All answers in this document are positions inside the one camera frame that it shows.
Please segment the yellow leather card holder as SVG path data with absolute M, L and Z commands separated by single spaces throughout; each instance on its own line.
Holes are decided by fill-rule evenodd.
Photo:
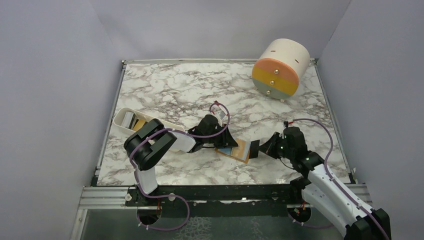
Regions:
M 236 140 L 236 147 L 216 148 L 215 152 L 230 159 L 247 164 L 250 159 L 251 141 L 246 141 L 240 138 Z

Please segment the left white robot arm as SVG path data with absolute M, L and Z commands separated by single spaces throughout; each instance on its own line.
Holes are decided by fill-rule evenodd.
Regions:
M 238 143 L 230 134 L 228 124 L 220 123 L 213 114 L 205 115 L 198 125 L 188 131 L 166 128 L 154 118 L 133 133 L 123 147 L 135 168 L 136 185 L 140 189 L 138 199 L 147 206 L 157 200 L 155 166 L 170 149 L 194 153 L 204 145 L 225 149 L 237 147 Z

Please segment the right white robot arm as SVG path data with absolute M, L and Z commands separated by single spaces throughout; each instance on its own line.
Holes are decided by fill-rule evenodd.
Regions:
M 374 209 L 341 182 L 316 152 L 308 149 L 298 127 L 275 132 L 258 150 L 274 159 L 287 159 L 301 177 L 290 182 L 289 199 L 306 201 L 326 217 L 345 240 L 391 239 L 390 217 Z

